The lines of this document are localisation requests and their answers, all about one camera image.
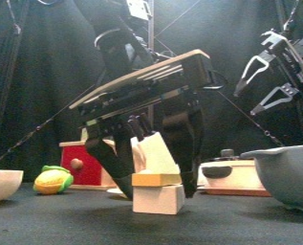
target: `table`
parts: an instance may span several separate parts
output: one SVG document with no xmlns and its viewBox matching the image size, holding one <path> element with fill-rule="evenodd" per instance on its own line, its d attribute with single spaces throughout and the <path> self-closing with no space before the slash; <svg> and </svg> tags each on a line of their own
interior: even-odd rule
<svg viewBox="0 0 303 245">
<path fill-rule="evenodd" d="M 176 215 L 136 213 L 105 191 L 41 196 L 24 183 L 0 202 L 0 244 L 303 244 L 303 212 L 199 190 Z"/>
</svg>

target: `yellow block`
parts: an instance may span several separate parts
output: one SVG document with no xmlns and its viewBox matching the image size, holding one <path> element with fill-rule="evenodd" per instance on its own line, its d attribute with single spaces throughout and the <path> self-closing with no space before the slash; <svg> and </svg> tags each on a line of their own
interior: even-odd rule
<svg viewBox="0 0 303 245">
<path fill-rule="evenodd" d="M 164 187 L 168 185 L 181 184 L 177 173 L 133 173 L 133 187 Z"/>
</svg>

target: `red box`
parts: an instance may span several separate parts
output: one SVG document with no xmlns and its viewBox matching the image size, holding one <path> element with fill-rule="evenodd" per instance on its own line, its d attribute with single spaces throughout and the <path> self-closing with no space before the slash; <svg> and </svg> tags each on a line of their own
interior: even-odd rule
<svg viewBox="0 0 303 245">
<path fill-rule="evenodd" d="M 60 166 L 75 177 L 73 189 L 108 189 L 115 183 L 100 162 L 87 153 L 84 142 L 65 142 L 63 147 Z"/>
</svg>

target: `yellow toy fruit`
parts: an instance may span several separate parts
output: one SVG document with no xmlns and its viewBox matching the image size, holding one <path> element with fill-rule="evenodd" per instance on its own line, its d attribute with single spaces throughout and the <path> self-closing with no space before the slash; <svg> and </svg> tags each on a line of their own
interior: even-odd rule
<svg viewBox="0 0 303 245">
<path fill-rule="evenodd" d="M 63 192 L 73 182 L 73 176 L 59 166 L 44 166 L 43 172 L 35 179 L 33 190 L 44 195 Z"/>
</svg>

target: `black backdrop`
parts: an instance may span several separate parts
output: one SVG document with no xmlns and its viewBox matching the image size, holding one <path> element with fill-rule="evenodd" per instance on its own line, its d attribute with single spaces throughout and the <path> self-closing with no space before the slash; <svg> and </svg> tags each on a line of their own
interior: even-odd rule
<svg viewBox="0 0 303 245">
<path fill-rule="evenodd" d="M 5 53 L 0 56 L 0 68 L 7 67 L 11 74 L 3 78 L 5 72 L 0 69 L 0 94 L 4 94 L 0 98 L 0 155 L 96 83 L 104 68 L 93 49 L 92 28 L 72 0 L 52 7 L 37 1 L 11 2 L 21 35 L 13 35 L 7 4 L 0 1 L 0 55 Z M 293 1 L 283 2 L 288 14 Z M 208 53 L 215 69 L 229 81 L 223 93 L 247 113 L 275 83 L 271 75 L 261 75 L 248 94 L 240 98 L 232 96 L 244 66 L 261 51 L 260 34 L 272 28 L 280 30 L 275 3 L 272 0 L 155 0 L 155 51 L 171 49 L 180 55 L 201 49 Z M 303 36 L 303 4 L 295 16 L 295 27 L 293 39 Z M 140 35 L 145 37 L 147 32 L 141 30 Z M 217 156 L 227 147 L 239 154 L 275 146 L 217 93 L 204 93 L 201 103 L 207 107 L 204 159 Z M 261 114 L 256 121 L 285 145 L 303 145 L 295 107 Z M 79 140 L 77 128 L 77 112 L 63 110 L 0 161 L 0 168 L 23 169 L 24 181 L 32 181 L 43 165 L 59 165 L 59 143 Z"/>
</svg>

